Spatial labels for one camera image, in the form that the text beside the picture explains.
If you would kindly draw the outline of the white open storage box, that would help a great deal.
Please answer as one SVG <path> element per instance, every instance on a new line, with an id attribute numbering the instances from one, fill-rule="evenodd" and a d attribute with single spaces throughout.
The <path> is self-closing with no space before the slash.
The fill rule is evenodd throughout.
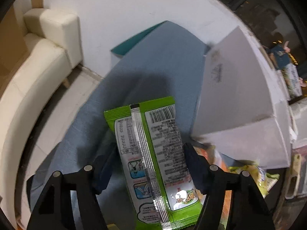
<path id="1" fill-rule="evenodd" d="M 274 70 L 241 28 L 205 57 L 191 137 L 266 169 L 291 163 L 290 115 Z"/>

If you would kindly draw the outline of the blue white gift box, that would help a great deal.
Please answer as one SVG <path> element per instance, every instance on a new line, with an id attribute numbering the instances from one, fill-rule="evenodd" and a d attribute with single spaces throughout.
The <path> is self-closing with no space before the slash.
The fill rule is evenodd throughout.
<path id="1" fill-rule="evenodd" d="M 281 71 L 289 93 L 290 99 L 303 95 L 302 88 L 306 88 L 306 79 L 303 79 L 297 70 L 298 63 L 290 53 L 288 41 L 281 40 L 273 42 L 273 47 L 268 50 L 268 56 L 275 69 Z"/>

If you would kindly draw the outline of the orange cracker package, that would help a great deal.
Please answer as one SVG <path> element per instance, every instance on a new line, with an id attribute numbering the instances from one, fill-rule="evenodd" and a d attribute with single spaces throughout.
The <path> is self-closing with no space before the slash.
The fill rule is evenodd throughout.
<path id="1" fill-rule="evenodd" d="M 207 149 L 195 146 L 194 149 L 199 156 L 204 157 L 206 161 L 209 163 L 209 174 L 211 174 L 212 177 L 216 173 L 218 174 L 218 177 L 220 177 L 222 171 L 229 172 L 228 166 L 223 161 L 220 153 L 216 150 L 215 146 L 210 146 Z M 232 191 L 230 190 L 225 191 L 223 209 L 219 225 L 220 229 L 226 229 L 227 222 L 229 219 L 231 197 L 232 197 Z"/>

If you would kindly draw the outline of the yellow chip bag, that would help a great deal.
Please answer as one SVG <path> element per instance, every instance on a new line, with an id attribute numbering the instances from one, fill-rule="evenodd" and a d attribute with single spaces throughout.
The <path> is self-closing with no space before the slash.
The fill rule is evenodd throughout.
<path id="1" fill-rule="evenodd" d="M 279 181 L 279 174 L 269 174 L 257 165 L 243 165 L 240 167 L 229 166 L 230 173 L 240 174 L 247 171 L 251 174 L 263 198 L 265 198 L 271 188 Z"/>

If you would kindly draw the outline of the flat cardboard sheet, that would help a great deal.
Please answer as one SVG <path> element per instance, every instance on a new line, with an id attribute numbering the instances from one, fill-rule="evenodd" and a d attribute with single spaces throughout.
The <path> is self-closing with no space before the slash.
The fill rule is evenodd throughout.
<path id="1" fill-rule="evenodd" d="M 24 36 L 23 15 L 32 8 L 43 8 L 44 0 L 16 0 L 1 21 L 1 77 L 7 77 L 29 56 Z"/>

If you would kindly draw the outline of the yellow tissue box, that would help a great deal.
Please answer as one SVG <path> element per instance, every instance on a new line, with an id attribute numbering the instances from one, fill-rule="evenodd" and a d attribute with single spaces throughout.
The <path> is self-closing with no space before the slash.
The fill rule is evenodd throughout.
<path id="1" fill-rule="evenodd" d="M 289 185 L 285 194 L 287 200 L 294 199 L 297 194 L 300 183 L 301 160 L 301 154 L 295 154 L 293 156 L 292 166 L 290 168 Z"/>

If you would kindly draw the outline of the green white snack bag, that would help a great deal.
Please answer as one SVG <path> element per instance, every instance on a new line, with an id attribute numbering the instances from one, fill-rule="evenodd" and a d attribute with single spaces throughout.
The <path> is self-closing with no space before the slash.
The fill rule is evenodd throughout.
<path id="1" fill-rule="evenodd" d="M 172 97 L 108 110 L 136 229 L 185 229 L 196 224 L 201 202 L 186 165 Z"/>

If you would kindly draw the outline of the white sofa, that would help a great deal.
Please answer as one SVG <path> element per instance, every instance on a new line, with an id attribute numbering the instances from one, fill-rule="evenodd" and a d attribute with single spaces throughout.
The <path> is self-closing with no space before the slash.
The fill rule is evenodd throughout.
<path id="1" fill-rule="evenodd" d="M 30 55 L 1 96 L 1 209 L 13 228 L 16 178 L 25 144 L 50 97 L 83 59 L 77 15 L 34 8 L 23 19 L 28 33 L 22 40 Z"/>

